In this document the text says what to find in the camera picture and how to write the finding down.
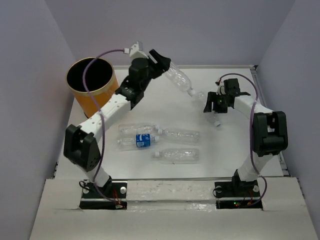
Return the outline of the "clear plastic bottle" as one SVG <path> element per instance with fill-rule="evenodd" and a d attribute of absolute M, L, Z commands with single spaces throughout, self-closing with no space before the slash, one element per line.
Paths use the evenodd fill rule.
<path fill-rule="evenodd" d="M 216 116 L 214 112 L 204 112 L 205 106 L 207 104 L 207 94 L 199 91 L 195 94 L 195 102 L 200 108 L 200 112 L 204 114 L 206 120 L 213 124 L 214 127 L 219 128 L 221 126 L 219 118 Z"/>
<path fill-rule="evenodd" d="M 173 62 L 170 63 L 165 76 L 181 91 L 193 97 L 196 91 L 193 89 L 190 78 L 182 72 Z"/>

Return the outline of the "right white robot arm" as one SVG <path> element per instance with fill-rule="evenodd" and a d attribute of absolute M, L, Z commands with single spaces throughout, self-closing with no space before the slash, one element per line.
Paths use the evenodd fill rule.
<path fill-rule="evenodd" d="M 217 91 L 207 94 L 204 113 L 226 114 L 230 108 L 249 120 L 249 156 L 235 170 L 231 181 L 217 182 L 213 195 L 218 198 L 243 198 L 258 186 L 258 178 L 266 164 L 288 147 L 287 117 L 283 111 L 273 111 L 241 91 L 238 79 L 216 81 Z"/>

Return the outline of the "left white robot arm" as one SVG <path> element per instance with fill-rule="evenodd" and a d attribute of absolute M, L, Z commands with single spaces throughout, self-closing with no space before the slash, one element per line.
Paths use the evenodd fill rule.
<path fill-rule="evenodd" d="M 99 141 L 105 141 L 105 132 L 141 101 L 150 81 L 169 70 L 171 61 L 154 49 L 135 56 L 110 100 L 86 121 L 66 128 L 63 155 L 85 173 L 97 196 L 106 198 L 112 191 L 112 177 L 102 167 L 105 148 L 98 146 Z"/>

